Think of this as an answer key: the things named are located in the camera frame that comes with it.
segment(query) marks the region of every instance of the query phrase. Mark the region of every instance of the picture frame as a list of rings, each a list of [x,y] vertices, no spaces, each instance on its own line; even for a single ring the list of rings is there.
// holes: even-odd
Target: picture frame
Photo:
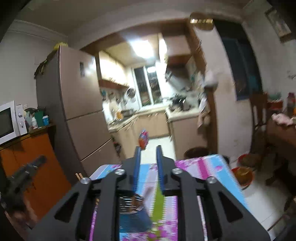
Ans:
[[[294,39],[288,25],[281,18],[281,16],[279,15],[279,13],[276,11],[274,7],[266,11],[265,15],[269,20],[269,22],[271,23],[272,27],[274,28],[275,32],[277,33],[282,43]]]

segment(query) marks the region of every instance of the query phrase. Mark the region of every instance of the trash can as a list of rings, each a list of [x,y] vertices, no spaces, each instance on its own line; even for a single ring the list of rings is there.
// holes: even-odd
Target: trash can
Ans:
[[[194,147],[190,148],[184,153],[184,158],[185,159],[190,159],[190,158],[197,158],[201,156],[207,156],[209,155],[209,149],[206,147]]]

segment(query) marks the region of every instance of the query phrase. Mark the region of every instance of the bottle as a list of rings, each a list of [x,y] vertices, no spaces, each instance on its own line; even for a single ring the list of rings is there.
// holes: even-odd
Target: bottle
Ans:
[[[38,128],[37,121],[36,121],[36,118],[34,116],[32,117],[32,127],[33,127],[33,129]]]
[[[287,98],[287,115],[291,118],[293,116],[293,110],[295,108],[295,95],[293,92],[289,92]]]

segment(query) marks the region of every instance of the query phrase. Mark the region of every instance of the metal bolt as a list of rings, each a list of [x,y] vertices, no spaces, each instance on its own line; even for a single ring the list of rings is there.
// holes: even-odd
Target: metal bolt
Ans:
[[[173,174],[178,175],[178,174],[182,173],[183,170],[180,169],[180,168],[174,168],[174,169],[172,170],[172,172],[173,172]]]
[[[120,175],[120,176],[123,175],[125,172],[126,171],[122,168],[118,168],[115,170],[115,174]]]
[[[80,182],[82,184],[89,184],[91,182],[91,179],[88,177],[84,177],[84,178],[80,179]]]
[[[213,184],[213,183],[217,182],[217,179],[214,177],[208,177],[207,181],[208,181],[208,183]]]

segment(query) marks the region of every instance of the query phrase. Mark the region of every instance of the microwave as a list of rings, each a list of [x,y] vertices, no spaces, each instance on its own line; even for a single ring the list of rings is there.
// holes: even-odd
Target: microwave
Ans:
[[[0,105],[0,145],[27,133],[22,105],[15,101]]]

